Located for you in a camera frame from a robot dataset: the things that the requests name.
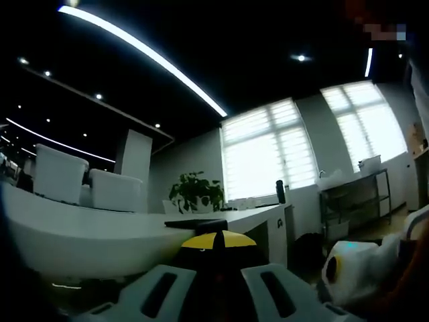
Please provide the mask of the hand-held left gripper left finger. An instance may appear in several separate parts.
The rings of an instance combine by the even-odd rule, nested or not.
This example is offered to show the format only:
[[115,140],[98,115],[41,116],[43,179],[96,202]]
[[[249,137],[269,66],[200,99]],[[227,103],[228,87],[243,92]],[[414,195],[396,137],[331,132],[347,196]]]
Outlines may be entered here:
[[104,303],[73,317],[73,321],[179,321],[198,289],[198,255],[217,246],[217,232],[191,238],[181,250],[191,254],[174,265],[159,264],[123,288],[116,303]]

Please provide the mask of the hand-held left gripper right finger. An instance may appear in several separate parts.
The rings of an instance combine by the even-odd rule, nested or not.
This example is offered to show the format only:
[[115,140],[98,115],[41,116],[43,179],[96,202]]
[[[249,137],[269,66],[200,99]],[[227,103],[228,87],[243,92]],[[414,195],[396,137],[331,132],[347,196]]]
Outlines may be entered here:
[[284,265],[270,263],[246,235],[220,231],[219,254],[230,321],[362,321],[322,303],[309,284]]

